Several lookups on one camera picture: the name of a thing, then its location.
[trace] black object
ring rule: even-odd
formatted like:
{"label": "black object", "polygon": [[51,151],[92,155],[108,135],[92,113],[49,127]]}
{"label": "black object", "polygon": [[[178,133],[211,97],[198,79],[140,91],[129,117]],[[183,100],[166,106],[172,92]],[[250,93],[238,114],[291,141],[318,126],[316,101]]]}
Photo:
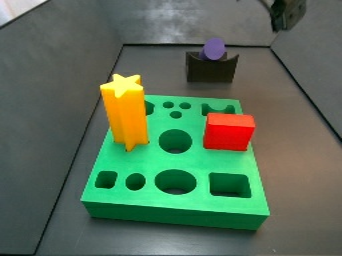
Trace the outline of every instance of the black object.
{"label": "black object", "polygon": [[202,60],[199,52],[187,52],[188,82],[232,82],[239,55],[227,59],[227,53],[218,61]]}
{"label": "black object", "polygon": [[275,0],[268,5],[266,0],[259,0],[271,16],[272,31],[290,30],[306,13],[306,0]]}

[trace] circular hole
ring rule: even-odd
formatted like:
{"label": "circular hole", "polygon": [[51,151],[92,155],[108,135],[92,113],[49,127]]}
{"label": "circular hole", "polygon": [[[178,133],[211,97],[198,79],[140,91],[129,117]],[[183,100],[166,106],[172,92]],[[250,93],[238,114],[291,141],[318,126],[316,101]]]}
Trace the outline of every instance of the circular hole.
{"label": "circular hole", "polygon": [[190,105],[190,103],[183,102],[183,103],[179,104],[179,107],[180,107],[182,109],[190,109],[190,108],[191,108],[191,105]]}
{"label": "circular hole", "polygon": [[167,194],[183,195],[195,189],[196,179],[186,171],[166,170],[156,175],[155,185]]}
{"label": "circular hole", "polygon": [[145,178],[140,173],[131,174],[125,179],[125,186],[131,190],[139,190],[143,188]]}
{"label": "circular hole", "polygon": [[192,144],[192,139],[182,130],[168,130],[162,133],[159,137],[159,146],[160,148],[172,154],[184,153]]}
{"label": "circular hole", "polygon": [[179,111],[172,111],[170,116],[175,119],[180,118],[182,117],[182,113]]}
{"label": "circular hole", "polygon": [[167,102],[163,103],[163,107],[164,107],[164,108],[172,108],[174,105],[175,105],[175,104],[174,104],[174,102],[171,102],[171,101],[167,101]]}

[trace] black block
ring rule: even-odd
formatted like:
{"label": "black block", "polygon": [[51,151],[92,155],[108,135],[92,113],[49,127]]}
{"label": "black block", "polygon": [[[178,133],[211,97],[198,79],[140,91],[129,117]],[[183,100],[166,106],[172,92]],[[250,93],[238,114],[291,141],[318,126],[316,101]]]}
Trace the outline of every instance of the black block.
{"label": "black block", "polygon": [[232,82],[239,55],[227,59],[227,53],[216,61],[199,59],[199,52],[187,52],[188,82]]}

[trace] foam puzzle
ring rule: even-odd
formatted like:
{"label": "foam puzzle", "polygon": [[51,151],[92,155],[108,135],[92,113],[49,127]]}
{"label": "foam puzzle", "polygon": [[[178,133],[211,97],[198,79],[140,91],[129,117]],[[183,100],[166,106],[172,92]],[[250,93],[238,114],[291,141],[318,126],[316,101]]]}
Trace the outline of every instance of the foam puzzle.
{"label": "foam puzzle", "polygon": [[104,138],[81,202],[96,218],[255,230],[270,215],[252,146],[203,148],[207,114],[238,100],[145,95],[149,143]]}

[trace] gray table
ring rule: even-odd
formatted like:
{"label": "gray table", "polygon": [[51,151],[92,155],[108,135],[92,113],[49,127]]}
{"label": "gray table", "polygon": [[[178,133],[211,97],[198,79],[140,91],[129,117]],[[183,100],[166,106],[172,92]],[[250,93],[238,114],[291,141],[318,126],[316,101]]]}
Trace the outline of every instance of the gray table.
{"label": "gray table", "polygon": [[232,84],[186,82],[186,51],[125,46],[115,72],[140,74],[147,94],[239,99],[271,216],[256,232],[92,219],[80,196],[108,129],[99,102],[37,254],[341,254],[341,143],[268,48],[240,54]]}

